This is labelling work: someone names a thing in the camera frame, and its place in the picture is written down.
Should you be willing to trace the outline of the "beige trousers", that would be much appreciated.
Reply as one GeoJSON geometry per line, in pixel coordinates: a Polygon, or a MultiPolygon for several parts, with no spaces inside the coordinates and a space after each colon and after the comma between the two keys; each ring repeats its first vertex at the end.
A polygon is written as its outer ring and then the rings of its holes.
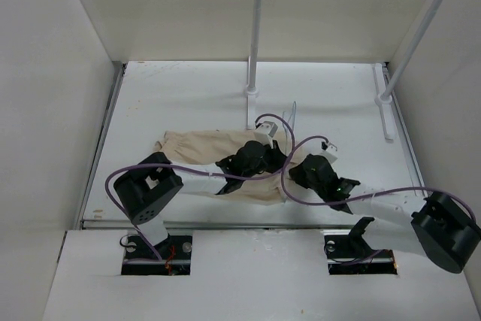
{"type": "MultiPolygon", "coordinates": [[[[254,139],[253,130],[167,131],[153,149],[163,152],[171,161],[200,165],[234,155],[246,142],[254,139]]],[[[266,180],[247,181],[239,190],[215,198],[261,205],[277,204],[283,201],[280,177],[275,175],[266,180]]]]}

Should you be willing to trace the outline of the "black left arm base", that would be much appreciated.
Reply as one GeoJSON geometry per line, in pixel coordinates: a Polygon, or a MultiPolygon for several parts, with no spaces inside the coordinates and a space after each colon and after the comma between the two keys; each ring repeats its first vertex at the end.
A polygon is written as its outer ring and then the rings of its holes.
{"type": "Polygon", "coordinates": [[[188,276],[191,271],[192,236],[170,235],[156,254],[135,234],[122,236],[119,245],[124,249],[122,276],[188,276]]]}

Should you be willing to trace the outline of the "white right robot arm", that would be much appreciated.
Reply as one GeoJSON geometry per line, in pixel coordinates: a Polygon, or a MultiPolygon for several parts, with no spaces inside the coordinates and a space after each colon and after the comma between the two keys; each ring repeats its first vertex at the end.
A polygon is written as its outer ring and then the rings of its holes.
{"type": "Polygon", "coordinates": [[[338,176],[318,155],[308,155],[289,170],[289,177],[331,209],[359,218],[348,233],[325,236],[326,256],[338,265],[356,265],[384,250],[400,250],[459,274],[480,243],[476,221],[442,192],[432,191],[428,197],[375,192],[358,180],[338,176]]]}

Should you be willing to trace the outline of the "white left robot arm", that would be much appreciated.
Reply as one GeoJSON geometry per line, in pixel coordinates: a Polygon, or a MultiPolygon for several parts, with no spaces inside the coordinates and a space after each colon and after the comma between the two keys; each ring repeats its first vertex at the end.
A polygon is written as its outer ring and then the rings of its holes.
{"type": "Polygon", "coordinates": [[[236,154],[206,165],[176,163],[156,152],[126,168],[113,182],[113,189],[144,241],[143,251],[158,260],[168,253],[170,238],[160,213],[175,196],[235,194],[245,186],[277,176],[286,159],[277,141],[248,141],[236,154]]]}

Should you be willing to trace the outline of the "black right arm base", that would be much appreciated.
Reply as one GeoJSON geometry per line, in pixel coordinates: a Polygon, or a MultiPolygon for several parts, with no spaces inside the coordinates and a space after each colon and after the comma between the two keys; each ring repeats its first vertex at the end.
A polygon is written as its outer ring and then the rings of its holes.
{"type": "Polygon", "coordinates": [[[394,253],[374,250],[362,237],[373,221],[373,217],[362,217],[348,232],[323,235],[330,275],[398,274],[394,253]]]}

